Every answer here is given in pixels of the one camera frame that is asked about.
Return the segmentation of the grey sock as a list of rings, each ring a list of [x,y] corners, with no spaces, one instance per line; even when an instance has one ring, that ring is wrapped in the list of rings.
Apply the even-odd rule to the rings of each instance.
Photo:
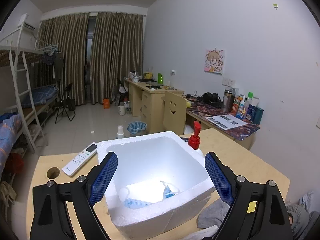
[[[206,229],[212,226],[218,228],[223,223],[229,210],[229,205],[221,199],[216,200],[208,207],[206,207],[197,218],[197,227],[199,229]]]

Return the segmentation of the white remote control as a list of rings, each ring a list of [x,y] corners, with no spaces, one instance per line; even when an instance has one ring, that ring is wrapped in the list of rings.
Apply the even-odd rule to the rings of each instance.
[[[97,143],[93,142],[78,155],[76,155],[69,163],[67,163],[62,171],[69,177],[72,177],[97,153]]]

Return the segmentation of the printed paper sheet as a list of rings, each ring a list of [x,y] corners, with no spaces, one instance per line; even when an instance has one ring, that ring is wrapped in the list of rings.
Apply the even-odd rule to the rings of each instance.
[[[246,122],[234,117],[231,114],[209,116],[209,117],[206,117],[206,119],[210,123],[215,124],[219,128],[223,129],[224,131],[245,126],[247,124]]]

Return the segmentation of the white red pump bottle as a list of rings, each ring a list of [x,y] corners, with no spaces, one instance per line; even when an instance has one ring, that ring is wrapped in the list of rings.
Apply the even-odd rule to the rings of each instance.
[[[200,156],[204,157],[204,154],[200,150],[200,131],[201,124],[198,121],[194,121],[194,133],[188,139],[188,145],[193,148]]]

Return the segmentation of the teal cup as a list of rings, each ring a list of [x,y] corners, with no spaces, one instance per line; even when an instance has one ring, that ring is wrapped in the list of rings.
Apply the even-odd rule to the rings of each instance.
[[[254,124],[256,124],[256,125],[260,124],[262,117],[263,117],[263,113],[264,113],[264,110],[262,108],[257,107],[255,109],[255,115],[254,115],[254,119],[253,119]]]

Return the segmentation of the blue patterned quilt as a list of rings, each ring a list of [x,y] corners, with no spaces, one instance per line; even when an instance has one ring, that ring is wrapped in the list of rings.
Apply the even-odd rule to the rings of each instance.
[[[12,153],[18,131],[22,126],[19,114],[10,116],[1,122],[1,179],[7,173],[21,173],[24,162],[18,153]]]

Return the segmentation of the white styrofoam box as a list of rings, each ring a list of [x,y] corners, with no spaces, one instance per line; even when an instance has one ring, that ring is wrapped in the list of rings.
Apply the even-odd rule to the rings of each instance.
[[[98,143],[98,161],[109,152],[118,167],[105,192],[111,221],[126,239],[148,239],[194,218],[215,191],[204,157],[174,132],[161,132]],[[140,209],[129,209],[118,191],[145,180],[162,180],[180,193]]]

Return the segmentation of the small white spray bottle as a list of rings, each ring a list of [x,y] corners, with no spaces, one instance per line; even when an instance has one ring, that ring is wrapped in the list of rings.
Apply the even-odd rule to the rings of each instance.
[[[118,126],[117,139],[123,139],[125,137],[124,128],[122,125]]]

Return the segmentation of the green cap spray can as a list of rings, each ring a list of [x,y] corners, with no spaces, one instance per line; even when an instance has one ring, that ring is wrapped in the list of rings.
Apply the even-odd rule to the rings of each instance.
[[[253,93],[252,93],[252,92],[249,92],[249,93],[248,93],[248,98],[247,98],[247,101],[248,101],[248,104],[249,104],[249,105],[252,103],[252,100],[253,100]]]

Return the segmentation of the dark thermos bottle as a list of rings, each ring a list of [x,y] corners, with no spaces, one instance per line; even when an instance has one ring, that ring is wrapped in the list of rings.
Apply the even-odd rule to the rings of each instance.
[[[229,112],[230,108],[230,101],[232,99],[232,91],[225,89],[224,96],[223,96],[223,109],[225,112]]]

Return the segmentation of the black headphones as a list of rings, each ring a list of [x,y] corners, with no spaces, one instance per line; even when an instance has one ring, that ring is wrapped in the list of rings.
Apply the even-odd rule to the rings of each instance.
[[[202,102],[218,109],[221,109],[223,107],[223,103],[217,93],[204,93],[202,95]]]

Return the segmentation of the blue waste basket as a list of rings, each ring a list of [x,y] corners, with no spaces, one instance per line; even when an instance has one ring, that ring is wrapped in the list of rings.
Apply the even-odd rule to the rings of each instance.
[[[128,125],[127,131],[131,136],[135,136],[135,135],[138,135],[139,133],[144,132],[146,128],[147,128],[147,124],[145,122],[134,121]]]

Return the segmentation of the patterned desk mat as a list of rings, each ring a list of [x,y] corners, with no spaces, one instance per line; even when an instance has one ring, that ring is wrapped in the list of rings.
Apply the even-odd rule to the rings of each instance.
[[[202,125],[217,128],[234,140],[244,141],[260,129],[259,125],[246,119],[239,119],[226,113],[223,109],[204,103],[200,97],[191,96],[187,100],[190,102],[190,107],[187,108],[188,115],[198,120]]]

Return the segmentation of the blue plaid mattress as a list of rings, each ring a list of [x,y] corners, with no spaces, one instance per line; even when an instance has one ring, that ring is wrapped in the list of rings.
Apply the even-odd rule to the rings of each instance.
[[[31,103],[29,91],[27,90],[22,93],[22,97],[24,97],[24,99],[21,102],[21,106],[22,108],[31,108],[32,104],[34,104],[34,106],[45,105],[57,95],[58,91],[59,90],[56,85],[33,88],[31,90],[33,103]]]

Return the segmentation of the orange box on floor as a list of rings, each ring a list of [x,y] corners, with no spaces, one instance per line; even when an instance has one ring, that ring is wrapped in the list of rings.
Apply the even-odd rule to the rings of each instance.
[[[104,109],[109,109],[110,108],[110,100],[108,98],[105,98],[103,100],[103,107],[104,107]]]

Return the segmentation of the white metal bunk bed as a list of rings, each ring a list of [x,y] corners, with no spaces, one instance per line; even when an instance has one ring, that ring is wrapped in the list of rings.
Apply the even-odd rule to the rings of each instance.
[[[13,106],[4,109],[4,111],[18,111],[18,114],[22,119],[21,133],[25,135],[29,147],[33,151],[36,151],[36,139],[41,136],[44,143],[47,143],[47,139],[44,136],[44,132],[38,119],[40,111],[36,109],[34,104],[32,104],[31,108],[22,108],[21,102],[24,99],[24,97],[22,97],[22,93],[28,90],[31,103],[33,103],[29,66],[34,63],[38,63],[44,52],[53,51],[55,47],[52,44],[43,42],[36,38],[34,49],[23,48],[21,47],[21,39],[24,32],[28,31],[17,28],[1,39],[2,42],[9,42],[9,38],[17,36],[15,45],[1,45],[1,67],[9,66],[11,69],[16,100],[16,103]]]

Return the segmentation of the wooden smiley chair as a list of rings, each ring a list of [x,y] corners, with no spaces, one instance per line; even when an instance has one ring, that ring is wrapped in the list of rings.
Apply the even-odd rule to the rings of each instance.
[[[187,114],[187,101],[184,97],[171,92],[164,94],[163,126],[166,131],[183,135]]]

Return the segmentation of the hanging dark clothes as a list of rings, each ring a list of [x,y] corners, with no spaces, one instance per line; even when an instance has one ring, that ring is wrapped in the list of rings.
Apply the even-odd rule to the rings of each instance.
[[[44,52],[38,63],[35,64],[34,79],[36,87],[56,84],[61,81],[63,72],[63,57],[56,48]]]

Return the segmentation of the light wood desk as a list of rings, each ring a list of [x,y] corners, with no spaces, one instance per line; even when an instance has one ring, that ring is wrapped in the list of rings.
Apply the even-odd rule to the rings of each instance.
[[[179,89],[167,90],[164,88],[152,90],[146,82],[135,83],[130,79],[124,79],[124,81],[129,85],[129,100],[132,115],[141,117],[141,120],[147,124],[146,130],[148,133],[163,132],[163,98],[165,92],[172,92],[182,96],[184,91]]]

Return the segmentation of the anime girl poster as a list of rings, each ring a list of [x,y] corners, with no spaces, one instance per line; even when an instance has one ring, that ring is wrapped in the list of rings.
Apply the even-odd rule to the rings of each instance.
[[[217,48],[206,51],[204,71],[214,74],[223,74],[225,66],[225,51]]]

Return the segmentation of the right brown curtain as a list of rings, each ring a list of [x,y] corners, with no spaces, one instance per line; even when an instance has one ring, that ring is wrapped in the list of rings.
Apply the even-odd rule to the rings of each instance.
[[[110,99],[117,81],[142,71],[143,15],[100,12],[93,34],[90,82],[91,103]]]

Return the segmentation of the brown curtain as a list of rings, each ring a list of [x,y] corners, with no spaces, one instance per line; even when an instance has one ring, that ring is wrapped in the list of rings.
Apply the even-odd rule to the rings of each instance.
[[[65,82],[73,84],[76,105],[85,103],[85,50],[89,13],[63,15],[41,21],[39,40],[57,45],[65,59]]]
[[[100,12],[93,34],[90,82],[91,103],[110,99],[117,81],[142,71],[143,15]]]

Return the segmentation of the left brown curtain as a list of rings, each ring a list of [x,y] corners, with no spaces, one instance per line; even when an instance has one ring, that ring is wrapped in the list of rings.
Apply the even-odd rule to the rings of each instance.
[[[73,84],[76,105],[85,103],[85,50],[89,13],[63,15],[41,21],[39,40],[57,45],[65,59],[65,82]]]

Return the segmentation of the white air conditioner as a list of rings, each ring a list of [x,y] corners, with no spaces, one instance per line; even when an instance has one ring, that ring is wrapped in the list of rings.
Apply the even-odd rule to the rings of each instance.
[[[33,33],[36,28],[32,24],[28,23],[27,19],[28,19],[28,14],[27,13],[23,14],[19,20],[18,28]]]

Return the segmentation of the wall switch plate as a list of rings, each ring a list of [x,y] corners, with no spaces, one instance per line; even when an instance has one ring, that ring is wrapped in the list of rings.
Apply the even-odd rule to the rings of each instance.
[[[222,85],[226,87],[234,87],[235,86],[235,80],[223,78]]]

